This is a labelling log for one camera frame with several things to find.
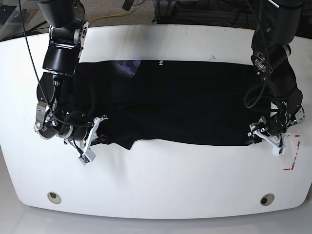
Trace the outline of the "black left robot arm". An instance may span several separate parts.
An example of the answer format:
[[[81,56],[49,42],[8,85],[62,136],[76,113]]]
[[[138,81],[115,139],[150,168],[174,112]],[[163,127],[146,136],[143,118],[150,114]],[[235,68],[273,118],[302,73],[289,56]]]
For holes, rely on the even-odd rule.
[[[263,140],[271,143],[271,138],[275,137],[277,143],[273,146],[280,154],[287,130],[305,120],[303,93],[297,86],[289,56],[292,53],[290,43],[295,37],[306,1],[261,0],[257,8],[249,0],[246,4],[257,22],[251,44],[251,61],[263,84],[256,98],[249,97],[256,87],[245,94],[244,105],[254,110],[260,100],[267,99],[277,107],[271,110],[273,116],[261,116],[258,122],[250,124],[248,137],[252,144]]]

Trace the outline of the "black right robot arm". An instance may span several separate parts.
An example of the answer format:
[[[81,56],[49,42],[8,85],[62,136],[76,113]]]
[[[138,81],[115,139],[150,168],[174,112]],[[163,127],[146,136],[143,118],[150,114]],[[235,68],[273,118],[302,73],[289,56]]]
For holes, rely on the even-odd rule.
[[[93,161],[91,146],[107,120],[98,99],[96,81],[76,72],[88,30],[85,9],[79,0],[38,0],[49,23],[49,43],[38,79],[34,130],[44,139],[63,139],[83,161]]]

